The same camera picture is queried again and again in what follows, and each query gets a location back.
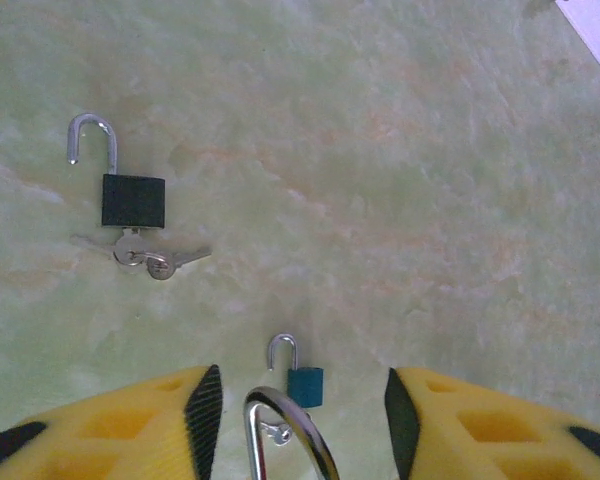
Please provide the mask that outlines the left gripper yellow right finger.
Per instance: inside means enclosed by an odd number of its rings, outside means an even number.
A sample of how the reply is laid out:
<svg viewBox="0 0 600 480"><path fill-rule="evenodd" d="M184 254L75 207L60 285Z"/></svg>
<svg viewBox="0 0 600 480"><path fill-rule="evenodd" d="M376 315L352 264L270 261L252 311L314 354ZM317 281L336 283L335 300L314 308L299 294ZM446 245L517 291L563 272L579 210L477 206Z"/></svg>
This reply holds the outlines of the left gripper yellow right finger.
<svg viewBox="0 0 600 480"><path fill-rule="evenodd" d="M600 428L567 412L414 367L384 402L401 479L600 479Z"/></svg>

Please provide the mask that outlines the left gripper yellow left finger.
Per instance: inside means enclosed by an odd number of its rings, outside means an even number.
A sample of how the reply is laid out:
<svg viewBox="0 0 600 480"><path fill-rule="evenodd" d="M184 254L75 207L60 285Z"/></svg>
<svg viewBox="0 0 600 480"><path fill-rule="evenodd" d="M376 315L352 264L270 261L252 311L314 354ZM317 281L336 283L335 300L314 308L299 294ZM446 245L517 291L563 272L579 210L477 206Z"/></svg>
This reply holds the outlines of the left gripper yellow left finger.
<svg viewBox="0 0 600 480"><path fill-rule="evenodd" d="M0 479L208 479L223 411L217 365L30 416L0 432Z"/></svg>

